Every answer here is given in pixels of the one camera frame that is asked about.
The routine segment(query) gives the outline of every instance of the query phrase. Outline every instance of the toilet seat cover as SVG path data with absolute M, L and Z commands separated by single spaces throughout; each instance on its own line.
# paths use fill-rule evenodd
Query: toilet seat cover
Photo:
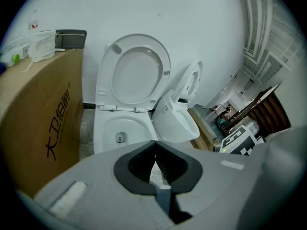
M 156 39 L 131 34 L 105 52 L 97 77 L 96 105 L 153 109 L 170 74 L 167 50 Z

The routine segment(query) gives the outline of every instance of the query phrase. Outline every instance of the toilet seat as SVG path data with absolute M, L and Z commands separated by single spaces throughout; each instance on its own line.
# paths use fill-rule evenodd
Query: toilet seat
M 191 63 L 177 87 L 161 98 L 153 114 L 153 125 L 162 140 L 179 143 L 200 135 L 188 113 L 188 103 L 197 93 L 201 73 L 202 62 Z
M 131 34 L 105 52 L 97 76 L 94 153 L 158 140 L 148 110 L 167 84 L 170 59 L 156 39 Z
M 156 39 L 132 34 L 105 52 L 96 86 L 96 105 L 103 110 L 146 112 L 153 109 L 170 74 L 170 60 Z

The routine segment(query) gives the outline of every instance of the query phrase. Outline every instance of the green object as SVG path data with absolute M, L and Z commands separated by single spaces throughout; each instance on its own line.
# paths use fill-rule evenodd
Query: green object
M 226 123 L 226 120 L 223 117 L 217 117 L 217 123 L 219 126 L 223 127 L 224 124 Z
M 13 62 L 17 63 L 19 61 L 19 54 L 15 54 L 12 56 Z

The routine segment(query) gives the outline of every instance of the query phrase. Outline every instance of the tiled floor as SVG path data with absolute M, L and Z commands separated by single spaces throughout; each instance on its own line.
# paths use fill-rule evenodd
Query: tiled floor
M 94 154 L 94 116 L 95 110 L 84 109 L 80 129 L 80 160 Z

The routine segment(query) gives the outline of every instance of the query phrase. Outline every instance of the plastic bottle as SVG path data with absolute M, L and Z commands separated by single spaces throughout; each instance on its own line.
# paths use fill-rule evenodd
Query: plastic bottle
M 33 33 L 36 33 L 38 32 L 38 15 L 37 15 L 37 9 L 36 10 L 33 10 L 33 14 L 29 20 L 29 26 L 28 26 L 28 29 L 29 29 L 29 34 L 33 34 Z
M 20 59 L 28 57 L 29 39 L 19 36 L 10 41 L 2 50 L 0 61 L 7 67 L 13 66 Z

